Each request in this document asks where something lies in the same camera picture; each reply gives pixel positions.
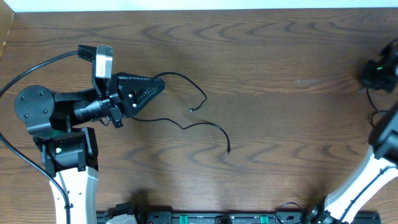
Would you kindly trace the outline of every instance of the wooden tabletop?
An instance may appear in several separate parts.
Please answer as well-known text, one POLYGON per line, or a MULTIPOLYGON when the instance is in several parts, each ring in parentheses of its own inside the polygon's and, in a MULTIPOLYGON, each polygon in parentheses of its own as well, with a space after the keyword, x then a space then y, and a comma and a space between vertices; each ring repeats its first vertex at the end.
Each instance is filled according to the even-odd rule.
MULTIPOLYGON (((0 62, 0 84, 79 44, 114 47, 113 72, 179 77, 138 115, 115 129, 94 127, 99 147, 97 210, 133 200, 174 210, 273 211, 287 201, 308 207, 334 191, 368 149, 370 107, 358 76, 398 37, 398 9, 295 9, 21 13, 0 62)), ((58 92, 91 88, 91 64, 68 58, 25 77, 0 100, 1 132, 40 165, 39 150, 14 112, 29 85, 58 92)), ((387 109, 397 94, 372 92, 387 109)), ((2 223, 55 223, 48 180, 0 146, 2 223)), ((398 181, 364 207, 397 223, 398 181)))

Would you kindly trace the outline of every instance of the white backdrop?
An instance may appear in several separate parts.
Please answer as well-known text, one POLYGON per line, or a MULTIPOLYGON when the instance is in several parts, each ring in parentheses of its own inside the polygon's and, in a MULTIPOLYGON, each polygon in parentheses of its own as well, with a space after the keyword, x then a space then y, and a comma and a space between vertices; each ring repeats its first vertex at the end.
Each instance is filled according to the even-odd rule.
POLYGON ((398 7, 398 0, 5 0, 14 12, 398 7))

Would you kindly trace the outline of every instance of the wood grain surface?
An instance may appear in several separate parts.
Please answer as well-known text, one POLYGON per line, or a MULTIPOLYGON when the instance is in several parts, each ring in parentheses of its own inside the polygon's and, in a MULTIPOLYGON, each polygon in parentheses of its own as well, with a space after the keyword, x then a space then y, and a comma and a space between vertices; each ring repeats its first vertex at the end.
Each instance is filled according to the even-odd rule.
MULTIPOLYGON (((269 211, 307 207, 335 190, 367 151, 370 107, 357 78, 370 58, 398 37, 398 9, 77 12, 17 14, 0 63, 4 86, 31 66, 79 44, 114 47, 113 72, 179 77, 137 117, 94 127, 99 146, 97 210, 133 200, 174 210, 269 211)), ((25 77, 0 101, 2 133, 41 164, 14 98, 29 85, 55 91, 91 87, 90 63, 68 58, 25 77)), ((397 94, 372 92, 386 109, 397 94)), ((0 146, 1 223, 55 223, 48 180, 0 146)), ((364 207, 398 223, 398 182, 364 207)))

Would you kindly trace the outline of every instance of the black wire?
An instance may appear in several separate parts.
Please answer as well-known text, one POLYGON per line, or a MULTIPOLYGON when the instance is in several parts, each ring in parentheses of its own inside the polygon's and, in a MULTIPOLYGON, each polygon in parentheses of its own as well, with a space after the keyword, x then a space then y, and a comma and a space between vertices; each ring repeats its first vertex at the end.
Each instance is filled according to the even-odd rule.
POLYGON ((351 203, 348 205, 348 207, 346 208, 346 210, 345 210, 344 213, 343 213, 343 216, 341 216, 341 218, 340 218, 340 220, 339 220, 340 223, 343 222, 343 219, 345 218, 345 216, 347 215, 347 213, 349 212, 349 210, 351 209, 351 207, 355 204, 355 202, 357 201, 357 199, 359 199, 359 197, 362 196, 362 194, 363 194, 375 181, 377 181, 377 179, 378 179, 381 175, 383 175, 387 170, 392 169, 392 168, 396 169, 396 167, 386 167, 386 168, 384 168, 383 170, 380 170, 380 173, 379 173, 377 176, 375 176, 375 178, 373 178, 373 180, 370 181, 370 183, 368 183, 367 186, 365 186, 365 188, 362 189, 362 190, 360 191, 360 193, 359 193, 353 200, 351 200, 351 203))
MULTIPOLYGON (((275 211, 275 219, 278 220, 278 222, 280 224, 283 224, 282 221, 280 220, 280 218, 277 216, 277 213, 279 212, 279 210, 283 207, 285 207, 286 205, 296 205, 298 208, 300 208, 300 210, 303 210, 297 203, 295 202, 285 202, 283 203, 281 206, 279 206, 279 208, 275 211)), ((303 220, 300 220, 298 223, 294 223, 294 224, 301 224, 303 220)))
MULTIPOLYGON (((16 82, 18 82, 21 78, 24 78, 26 75, 28 75, 29 73, 33 72, 34 70, 44 67, 52 62, 55 62, 57 60, 60 60, 62 58, 71 56, 71 55, 75 55, 77 54, 77 51, 74 52, 69 52, 63 55, 59 55, 58 57, 55 57, 53 59, 50 59, 48 61, 45 61, 43 63, 40 63, 30 69, 28 69, 27 71, 23 72, 22 74, 18 75, 17 77, 15 77, 15 79, 13 79, 11 82, 9 82, 3 89, 0 90, 0 98, 3 96, 3 94, 10 89, 11 86, 13 86, 13 84, 15 84, 16 82)), ((54 186, 56 186, 56 188, 60 191, 60 193, 62 194, 63 200, 65 201, 65 211, 67 213, 67 224, 70 224, 70 206, 69 206, 69 199, 68 199, 68 195, 65 193, 65 191, 62 189, 62 187, 57 183, 57 181, 55 181, 55 179, 47 172, 45 171, 43 168, 41 168, 39 165, 37 165, 34 161, 30 160, 27 156, 25 156, 23 153, 21 153, 18 149, 16 149, 0 132, 0 140, 15 154, 17 154, 17 156, 19 156, 20 158, 22 158, 23 160, 25 160, 27 163, 29 163, 30 165, 32 165, 33 167, 35 167, 38 171, 40 171, 44 176, 46 176, 46 178, 48 178, 51 183, 54 184, 54 186)))
POLYGON ((371 126, 374 128, 374 123, 373 123, 373 117, 374 117, 374 115, 376 115, 376 114, 378 113, 380 116, 384 117, 384 114, 383 114, 383 113, 388 113, 389 111, 388 111, 388 110, 382 110, 382 111, 380 111, 380 110, 374 105, 373 100, 372 100, 372 98, 371 98, 371 95, 369 94, 369 88, 366 88, 366 95, 368 96, 369 103, 371 104, 371 106, 372 106, 373 109, 374 109, 374 111, 373 111, 373 112, 369 115, 369 117, 368 117, 369 123, 370 123, 371 126))
POLYGON ((231 153, 231 145, 230 145, 230 143, 229 143, 229 137, 228 137, 227 133, 224 131, 224 129, 222 129, 222 128, 221 128, 220 126, 218 126, 217 124, 214 124, 214 123, 211 123, 211 122, 199 122, 199 123, 191 124, 191 125, 189 125, 189 126, 183 128, 180 124, 178 124, 177 122, 175 122, 175 121, 173 121, 172 119, 169 119, 169 118, 139 119, 139 118, 135 118, 135 117, 133 117, 133 116, 131 116, 131 118, 132 118, 132 119, 135 119, 136 121, 143 121, 143 122, 170 121, 170 122, 176 124, 176 125, 177 125, 178 127, 180 127, 182 130, 185 130, 185 129, 194 127, 194 126, 199 125, 199 124, 212 125, 212 126, 218 128, 218 129, 220 129, 220 130, 224 133, 224 135, 225 135, 225 137, 226 137, 226 140, 227 140, 227 142, 228 142, 227 153, 228 153, 228 154, 231 153))
POLYGON ((200 103, 200 105, 197 108, 190 108, 189 109, 190 112, 193 112, 193 111, 199 109, 202 106, 202 104, 207 100, 206 93, 198 85, 196 85, 191 79, 189 79, 188 77, 186 77, 185 75, 182 75, 180 73, 177 73, 177 72, 162 72, 162 73, 157 74, 154 77, 152 77, 150 79, 150 81, 155 80, 156 78, 159 78, 159 77, 161 77, 163 75, 178 75, 178 76, 188 80, 188 82, 190 82, 194 87, 196 87, 203 94, 203 96, 205 96, 205 99, 200 103))

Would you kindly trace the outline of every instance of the white wall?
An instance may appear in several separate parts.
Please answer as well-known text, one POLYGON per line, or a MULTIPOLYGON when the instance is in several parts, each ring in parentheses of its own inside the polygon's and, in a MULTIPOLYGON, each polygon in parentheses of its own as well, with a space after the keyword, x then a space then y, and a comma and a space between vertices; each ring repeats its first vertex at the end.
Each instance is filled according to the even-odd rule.
POLYGON ((5 0, 14 12, 398 7, 398 0, 5 0))

